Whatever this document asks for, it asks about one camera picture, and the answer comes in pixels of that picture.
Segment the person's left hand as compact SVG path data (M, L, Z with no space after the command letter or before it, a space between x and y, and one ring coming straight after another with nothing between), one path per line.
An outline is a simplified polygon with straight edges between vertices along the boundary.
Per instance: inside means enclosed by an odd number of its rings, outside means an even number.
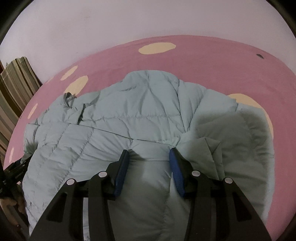
M8 219L8 221L13 225L13 226L18 226L19 223L16 220L16 218L13 216L12 212L10 211L10 207L13 206L18 206L18 211L22 214L25 214L25 201L24 198L19 196L16 198L16 200L11 199L11 198L5 198L1 199L1 208Z

